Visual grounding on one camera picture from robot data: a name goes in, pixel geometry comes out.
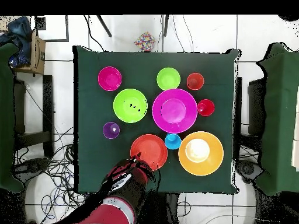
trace cardboard box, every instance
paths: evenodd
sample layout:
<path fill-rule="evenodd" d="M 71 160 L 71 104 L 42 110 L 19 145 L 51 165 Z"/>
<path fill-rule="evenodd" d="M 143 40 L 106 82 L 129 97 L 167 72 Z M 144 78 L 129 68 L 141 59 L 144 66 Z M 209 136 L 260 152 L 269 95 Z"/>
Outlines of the cardboard box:
<path fill-rule="evenodd" d="M 20 18 L 21 16 L 0 16 L 0 32 L 7 32 L 8 31 L 8 23 Z"/>
<path fill-rule="evenodd" d="M 32 31 L 31 43 L 31 62 L 30 65 L 25 65 L 19 68 L 13 68 L 16 72 L 44 74 L 44 59 L 45 59 L 46 42 L 36 36 L 36 30 Z"/>

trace blue cup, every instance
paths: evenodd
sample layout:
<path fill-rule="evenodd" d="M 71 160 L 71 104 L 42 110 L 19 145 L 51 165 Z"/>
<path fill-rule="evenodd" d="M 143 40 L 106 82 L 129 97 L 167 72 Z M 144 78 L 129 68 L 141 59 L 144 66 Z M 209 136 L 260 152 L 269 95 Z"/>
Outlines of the blue cup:
<path fill-rule="evenodd" d="M 179 135 L 168 133 L 166 135 L 164 143 L 168 149 L 178 149 L 180 147 L 180 144 L 182 143 L 182 140 Z"/>

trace red plate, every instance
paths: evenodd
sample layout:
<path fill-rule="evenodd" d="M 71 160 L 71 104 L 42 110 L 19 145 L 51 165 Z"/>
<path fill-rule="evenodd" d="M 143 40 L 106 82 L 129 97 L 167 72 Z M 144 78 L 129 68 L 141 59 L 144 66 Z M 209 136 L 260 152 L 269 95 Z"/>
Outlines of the red plate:
<path fill-rule="evenodd" d="M 132 144 L 130 155 L 141 152 L 140 159 L 144 160 L 155 171 L 162 167 L 167 160 L 167 148 L 164 141 L 155 135 L 139 136 Z"/>

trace green cloth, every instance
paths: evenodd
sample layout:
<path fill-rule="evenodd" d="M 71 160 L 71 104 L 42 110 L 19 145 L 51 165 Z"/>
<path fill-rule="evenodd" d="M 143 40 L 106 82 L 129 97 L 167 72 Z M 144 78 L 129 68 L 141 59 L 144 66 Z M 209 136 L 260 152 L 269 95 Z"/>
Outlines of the green cloth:
<path fill-rule="evenodd" d="M 157 85 L 157 74 L 164 67 L 180 73 L 179 88 L 187 90 L 197 102 L 210 99 L 215 112 L 209 117 L 198 115 L 193 126 L 179 134 L 183 139 L 195 131 L 207 131 L 219 138 L 224 148 L 224 159 L 217 171 L 208 176 L 194 176 L 179 163 L 178 150 L 168 150 L 168 159 L 161 171 L 159 191 L 170 193 L 209 192 L 236 193 L 231 185 L 232 163 L 232 103 L 234 99 L 234 60 L 238 50 L 228 54 L 159 53 L 159 52 L 93 52 L 77 47 L 79 87 L 79 191 L 97 191 L 104 176 L 121 159 L 130 157 L 133 141 L 144 134 L 162 138 L 166 133 L 152 118 L 152 104 L 162 92 Z M 122 75 L 120 87 L 104 91 L 98 84 L 98 74 L 106 66 L 116 67 Z M 200 72 L 205 84 L 200 90 L 188 90 L 186 79 L 192 72 Z M 119 120 L 113 112 L 113 100 L 123 89 L 141 91 L 147 98 L 145 117 L 134 124 Z M 120 126 L 116 139 L 103 136 L 105 123 Z"/>
<path fill-rule="evenodd" d="M 281 191 L 299 192 L 299 172 L 291 166 L 299 53 L 289 52 L 282 44 L 276 43 L 259 63 L 267 76 L 266 122 L 260 160 L 266 171 L 256 179 L 256 184 L 267 195 Z"/>
<path fill-rule="evenodd" d="M 11 174 L 14 163 L 14 128 L 15 113 L 13 110 L 13 75 L 8 61 L 18 48 L 14 44 L 0 47 L 0 188 L 14 193 L 23 190 L 23 184 Z"/>

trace small pink bowl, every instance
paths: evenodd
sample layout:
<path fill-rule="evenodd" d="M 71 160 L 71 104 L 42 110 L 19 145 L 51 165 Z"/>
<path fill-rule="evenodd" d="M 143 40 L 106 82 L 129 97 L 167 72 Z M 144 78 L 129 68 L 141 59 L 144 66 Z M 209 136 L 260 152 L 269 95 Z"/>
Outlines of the small pink bowl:
<path fill-rule="evenodd" d="M 98 82 L 102 89 L 114 91 L 121 84 L 121 73 L 114 67 L 105 67 L 98 75 Z"/>

